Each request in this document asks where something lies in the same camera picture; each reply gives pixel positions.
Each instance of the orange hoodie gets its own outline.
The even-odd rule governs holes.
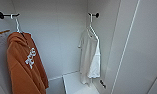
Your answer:
[[[46,94],[48,79],[37,48],[30,34],[23,35],[13,32],[7,39],[13,94]]]

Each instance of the wall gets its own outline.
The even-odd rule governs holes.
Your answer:
[[[105,94],[105,89],[99,83],[99,80],[104,81],[105,79],[119,5],[120,0],[88,0],[88,12],[100,13],[99,18],[94,17],[92,23],[93,29],[100,39],[101,77],[93,80],[100,94]]]
[[[11,0],[0,0],[0,11],[4,14],[15,13]],[[15,21],[9,17],[0,19],[0,31],[15,31]],[[12,94],[11,82],[6,62],[6,36],[0,40],[0,94]]]
[[[21,29],[32,34],[50,86],[55,86],[48,91],[56,92],[62,89],[62,75],[79,71],[78,44],[81,33],[86,28],[87,1],[12,1],[17,13],[21,14]]]

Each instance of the white garment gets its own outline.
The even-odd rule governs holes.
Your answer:
[[[79,43],[81,48],[81,82],[91,83],[91,78],[100,77],[100,49],[99,39],[88,29],[82,33]]]

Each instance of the coat hook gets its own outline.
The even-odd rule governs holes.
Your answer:
[[[11,15],[3,15],[3,13],[0,12],[0,19],[4,19],[4,16],[11,16]]]
[[[92,16],[95,16],[96,18],[99,17],[99,13],[96,13],[96,14],[92,14]]]

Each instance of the hoodie print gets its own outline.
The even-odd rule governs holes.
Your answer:
[[[27,60],[25,61],[26,64],[29,64],[29,65],[30,65],[30,68],[31,68],[31,69],[32,69],[32,65],[34,64],[34,59],[33,59],[33,57],[34,57],[35,55],[36,55],[35,49],[32,48],[32,49],[30,50],[29,55],[27,56]]]

